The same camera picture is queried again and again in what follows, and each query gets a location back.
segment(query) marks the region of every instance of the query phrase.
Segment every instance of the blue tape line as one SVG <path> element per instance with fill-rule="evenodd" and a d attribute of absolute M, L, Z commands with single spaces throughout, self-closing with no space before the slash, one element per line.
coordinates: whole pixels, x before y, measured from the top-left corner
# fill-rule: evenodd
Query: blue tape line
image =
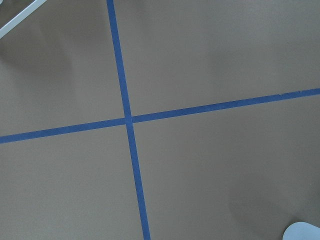
<path fill-rule="evenodd" d="M 70 134 L 70 133 L 88 131 L 93 129 L 102 129 L 102 128 L 114 127 L 114 126 L 119 126 L 124 124 L 125 124 L 125 119 L 118 118 L 118 119 L 96 121 L 96 122 L 90 122 L 90 123 L 84 123 L 84 124 L 78 124 L 78 125 L 72 125 L 72 126 L 63 126 L 63 127 L 46 129 L 46 130 L 24 132 L 24 133 L 18 133 L 13 135 L 0 136 L 0 144 L 23 141 L 28 139 L 44 138 L 44 137 L 54 136 L 54 135 Z"/>
<path fill-rule="evenodd" d="M 127 82 L 126 82 L 125 68 L 124 68 L 124 62 L 123 62 L 122 53 L 121 53 L 121 45 L 120 45 L 120 39 L 119 39 L 114 1 L 106 0 L 106 4 L 108 8 L 108 15 L 109 15 L 109 21 L 110 21 L 112 42 L 113 42 L 114 55 L 115 55 L 115 63 L 116 63 L 116 68 L 118 72 L 119 84 L 120 84 L 121 98 L 122 98 L 122 104 L 123 104 L 126 131 L 128 135 L 128 142 L 129 142 L 129 149 L 130 149 L 130 155 L 131 155 L 131 163 L 132 163 L 132 169 L 133 169 L 136 196 L 137 196 L 139 213 L 140 213 L 142 233 L 143 233 L 144 240 L 150 240 L 151 238 L 150 238 L 150 231 L 149 231 L 149 224 L 148 224 L 148 217 L 147 217 L 147 209 L 146 209 L 145 196 L 144 196 L 142 179 L 141 179 L 134 126 L 133 126 L 131 109 L 130 109 L 130 101 L 129 101 Z"/>
<path fill-rule="evenodd" d="M 254 97 L 254 98 L 248 98 L 248 99 L 236 100 L 236 101 L 227 101 L 222 103 L 188 107 L 188 108 L 170 110 L 170 111 L 162 111 L 157 113 L 143 114 L 143 115 L 133 116 L 132 122 L 141 123 L 141 122 L 158 120 L 158 119 L 173 118 L 173 117 L 190 115 L 190 114 L 205 113 L 205 112 L 211 112 L 211 111 L 217 111 L 217 110 L 223 110 L 223 109 L 231 109 L 231 108 L 276 102 L 276 101 L 288 100 L 288 99 L 295 99 L 295 98 L 301 98 L 301 97 L 307 97 L 307 96 L 313 96 L 313 95 L 320 95 L 320 88 L 303 90 L 303 91 L 294 91 L 294 92 L 288 92 L 288 93 L 277 94 L 277 95 L 260 96 L 260 97 Z"/>

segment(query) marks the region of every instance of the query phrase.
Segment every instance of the floor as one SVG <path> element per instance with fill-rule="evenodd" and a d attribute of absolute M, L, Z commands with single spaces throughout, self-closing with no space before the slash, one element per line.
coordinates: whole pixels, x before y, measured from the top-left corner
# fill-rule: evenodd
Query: floor
<path fill-rule="evenodd" d="M 48 0 L 0 39 L 0 240 L 320 226 L 319 10 Z"/>

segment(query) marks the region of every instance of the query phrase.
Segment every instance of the painter's tape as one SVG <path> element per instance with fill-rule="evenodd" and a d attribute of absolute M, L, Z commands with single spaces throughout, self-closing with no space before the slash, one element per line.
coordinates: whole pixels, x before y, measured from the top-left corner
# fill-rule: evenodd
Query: painter's tape
<path fill-rule="evenodd" d="M 150 238 L 150 231 L 149 231 L 149 224 L 148 224 L 147 209 L 146 209 L 145 196 L 144 196 L 144 190 L 143 190 L 142 179 L 141 179 L 141 172 L 139 167 L 139 159 L 138 159 L 134 126 L 132 122 L 125 68 L 124 68 L 124 62 L 123 62 L 122 53 L 121 53 L 121 45 L 120 45 L 119 32 L 118 32 L 118 26 L 117 26 L 115 5 L 113 0 L 106 0 L 106 3 L 108 8 L 108 14 L 109 14 L 109 22 L 110 22 L 112 42 L 113 42 L 113 48 L 114 48 L 115 63 L 116 63 L 116 68 L 118 72 L 119 84 L 120 84 L 124 119 L 125 119 L 126 131 L 127 131 L 129 148 L 130 148 L 131 163 L 132 163 L 135 191 L 136 191 L 140 220 L 141 220 L 142 234 L 143 234 L 144 240 L 150 240 L 151 238 Z"/>
<path fill-rule="evenodd" d="M 23 141 L 28 139 L 44 138 L 44 137 L 49 137 L 54 135 L 70 134 L 70 133 L 88 131 L 93 129 L 102 129 L 102 128 L 114 127 L 114 126 L 119 126 L 124 124 L 125 124 L 125 119 L 118 118 L 118 119 L 112 119 L 112 120 L 106 120 L 106 121 L 84 123 L 79 125 L 63 126 L 63 127 L 46 129 L 46 130 L 24 132 L 24 133 L 18 133 L 13 135 L 0 136 L 0 144 Z"/>
<path fill-rule="evenodd" d="M 150 113 L 150 114 L 143 114 L 143 115 L 133 116 L 132 121 L 133 123 L 141 123 L 141 122 L 158 120 L 158 119 L 173 118 L 173 117 L 179 117 L 184 115 L 218 111 L 223 109 L 231 109 L 231 108 L 237 108 L 237 107 L 243 107 L 243 106 L 249 106 L 249 105 L 255 105 L 255 104 L 270 103 L 270 102 L 276 102 L 281 100 L 296 99 L 296 98 L 313 96 L 313 95 L 320 95 L 320 88 L 303 90 L 303 91 L 294 91 L 294 92 L 288 92 L 288 93 L 277 94 L 277 95 L 260 96 L 260 97 L 254 97 L 254 98 L 248 98 L 248 99 L 242 99 L 242 100 L 236 100 L 236 101 L 227 101 L 227 102 L 215 103 L 210 105 L 188 107 L 188 108 L 162 111 L 162 112 L 156 112 L 156 113 Z"/>
<path fill-rule="evenodd" d="M 34 0 L 29 6 L 22 10 L 17 16 L 11 19 L 6 25 L 0 29 L 0 39 L 11 31 L 15 26 L 21 23 L 26 17 L 33 13 L 37 8 L 39 8 L 47 0 Z"/>

